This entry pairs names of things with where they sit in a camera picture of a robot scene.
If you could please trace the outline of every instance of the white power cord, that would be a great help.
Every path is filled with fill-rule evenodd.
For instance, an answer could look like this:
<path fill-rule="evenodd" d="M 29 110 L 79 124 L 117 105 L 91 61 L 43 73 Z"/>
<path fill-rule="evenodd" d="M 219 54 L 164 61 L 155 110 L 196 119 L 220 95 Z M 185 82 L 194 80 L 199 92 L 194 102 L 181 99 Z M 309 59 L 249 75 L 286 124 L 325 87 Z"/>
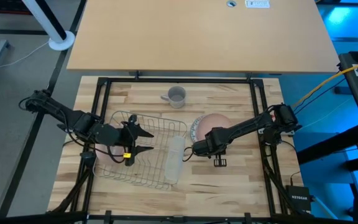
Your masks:
<path fill-rule="evenodd" d="M 327 114 L 326 116 L 323 116 L 322 118 L 318 119 L 317 121 L 306 125 L 305 127 L 302 127 L 301 129 L 305 129 L 308 126 L 314 125 L 315 123 L 322 121 L 323 119 L 327 118 L 329 115 L 331 115 L 333 112 L 335 112 L 338 108 L 340 108 L 342 105 L 344 105 L 345 103 L 347 103 L 349 100 L 351 100 L 352 98 L 347 99 L 345 102 L 341 103 L 339 106 L 337 106 L 335 109 L 333 109 L 329 114 Z"/>
<path fill-rule="evenodd" d="M 1 65 L 0 68 L 6 67 L 6 66 L 10 66 L 10 65 L 14 65 L 14 64 L 16 64 L 17 62 L 20 62 L 20 61 L 22 61 L 22 60 L 24 60 L 24 59 L 30 57 L 32 54 L 34 54 L 34 52 L 38 51 L 41 47 L 47 45 L 48 43 L 49 43 L 49 41 L 46 42 L 46 43 L 44 43 L 44 44 L 42 44 L 41 46 L 37 47 L 35 50 L 33 50 L 33 51 L 32 51 L 31 53 L 29 53 L 27 56 L 25 56 L 25 57 L 23 57 L 23 58 L 20 58 L 19 60 L 15 61 L 15 62 L 6 64 L 6 65 Z"/>

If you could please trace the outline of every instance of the wire dish rack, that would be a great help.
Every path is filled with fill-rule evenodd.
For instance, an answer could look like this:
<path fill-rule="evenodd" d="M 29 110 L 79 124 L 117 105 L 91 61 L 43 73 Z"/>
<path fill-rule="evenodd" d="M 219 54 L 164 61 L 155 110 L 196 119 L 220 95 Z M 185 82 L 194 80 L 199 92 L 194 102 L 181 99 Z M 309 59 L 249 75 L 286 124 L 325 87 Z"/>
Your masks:
<path fill-rule="evenodd" d="M 116 128 L 122 128 L 121 121 L 127 121 L 133 114 L 117 111 L 111 116 L 109 124 Z M 177 183 L 177 180 L 172 181 L 165 177 L 170 140 L 174 136 L 184 138 L 187 133 L 187 125 L 171 119 L 135 115 L 137 115 L 137 122 L 141 128 L 154 135 L 154 138 L 138 137 L 136 145 L 151 146 L 154 149 L 136 155 L 135 163 L 130 167 L 125 166 L 125 163 L 103 164 L 97 159 L 93 166 L 93 174 L 100 178 L 121 180 L 134 185 L 168 190 L 172 184 Z"/>

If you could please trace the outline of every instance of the yellow cable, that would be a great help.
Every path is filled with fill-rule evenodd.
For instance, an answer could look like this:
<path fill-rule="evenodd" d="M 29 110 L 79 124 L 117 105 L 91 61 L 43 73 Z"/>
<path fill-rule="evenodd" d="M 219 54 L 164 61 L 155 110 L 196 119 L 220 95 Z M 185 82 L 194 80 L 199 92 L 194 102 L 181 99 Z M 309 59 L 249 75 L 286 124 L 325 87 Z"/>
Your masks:
<path fill-rule="evenodd" d="M 348 68 L 348 69 L 346 69 L 346 70 L 343 70 L 343 71 L 341 71 L 341 72 L 339 72 L 339 73 L 337 73 L 337 74 L 335 74 L 335 75 L 329 77 L 329 78 L 326 79 L 324 82 L 322 82 L 322 83 L 320 83 L 318 86 L 316 86 L 316 88 L 312 89 L 312 90 L 311 90 L 308 94 L 306 94 L 304 97 L 302 97 L 298 102 L 294 103 L 294 104 L 292 105 L 292 108 L 298 106 L 300 103 L 302 103 L 303 100 L 305 100 L 307 97 L 309 97 L 310 95 L 312 95 L 315 91 L 317 91 L 319 88 L 321 88 L 321 87 L 322 87 L 323 85 L 325 85 L 327 82 L 333 80 L 334 78 L 336 78 L 336 77 L 338 77 L 338 76 L 340 76 L 340 75 L 342 75 L 342 74 L 345 74 L 346 72 L 353 71 L 353 70 L 355 70 L 356 68 L 358 68 L 358 65 L 355 65 L 355 66 L 353 66 L 353 67 L 351 67 L 351 68 Z"/>

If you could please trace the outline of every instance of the white mug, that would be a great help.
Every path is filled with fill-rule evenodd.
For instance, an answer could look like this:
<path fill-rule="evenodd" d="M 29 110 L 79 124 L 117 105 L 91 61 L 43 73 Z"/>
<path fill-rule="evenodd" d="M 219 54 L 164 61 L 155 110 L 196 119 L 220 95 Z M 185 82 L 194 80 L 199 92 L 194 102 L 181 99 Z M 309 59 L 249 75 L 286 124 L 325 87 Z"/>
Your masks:
<path fill-rule="evenodd" d="M 173 108 L 181 108 L 185 105 L 186 90 L 181 86 L 171 87 L 168 94 L 162 95 L 161 99 L 169 102 Z"/>

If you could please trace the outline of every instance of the wooden desk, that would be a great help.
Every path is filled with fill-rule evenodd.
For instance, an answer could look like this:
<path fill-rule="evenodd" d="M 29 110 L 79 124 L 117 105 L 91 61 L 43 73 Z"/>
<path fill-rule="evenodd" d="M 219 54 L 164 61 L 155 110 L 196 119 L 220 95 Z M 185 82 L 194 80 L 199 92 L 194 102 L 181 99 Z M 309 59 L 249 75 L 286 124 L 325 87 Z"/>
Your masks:
<path fill-rule="evenodd" d="M 91 111 L 97 80 L 97 77 L 82 78 L 75 110 Z M 283 98 L 278 79 L 264 79 L 264 83 L 268 105 L 281 103 Z M 181 83 L 187 90 L 188 100 L 179 110 L 171 108 L 159 98 L 172 85 L 175 83 L 113 83 L 106 120 L 109 121 L 115 111 L 125 110 L 180 120 L 186 123 L 189 130 L 192 122 L 203 114 L 221 113 L 233 123 L 254 117 L 247 84 Z M 187 143 L 191 144 L 190 137 L 187 138 Z M 289 137 L 284 137 L 284 140 L 293 143 Z M 287 144 L 277 147 L 283 184 L 287 185 L 291 174 L 299 171 L 296 153 Z M 64 147 L 48 209 L 55 208 L 74 186 L 81 151 L 82 148 L 76 144 Z M 89 212 L 104 214 L 105 210 L 111 210 L 115 215 L 207 217 L 241 217 L 244 212 L 249 212 L 252 217 L 268 217 L 257 134 L 251 133 L 236 139 L 228 147 L 225 158 L 227 167 L 214 167 L 213 160 L 193 156 L 184 163 L 181 178 L 171 190 L 157 190 L 95 177 Z M 302 185 L 300 174 L 294 175 L 293 180 L 295 185 Z M 276 211 L 280 212 L 278 193 L 273 184 L 272 187 Z"/>
<path fill-rule="evenodd" d="M 86 3 L 67 68 L 335 73 L 314 0 L 97 0 Z"/>

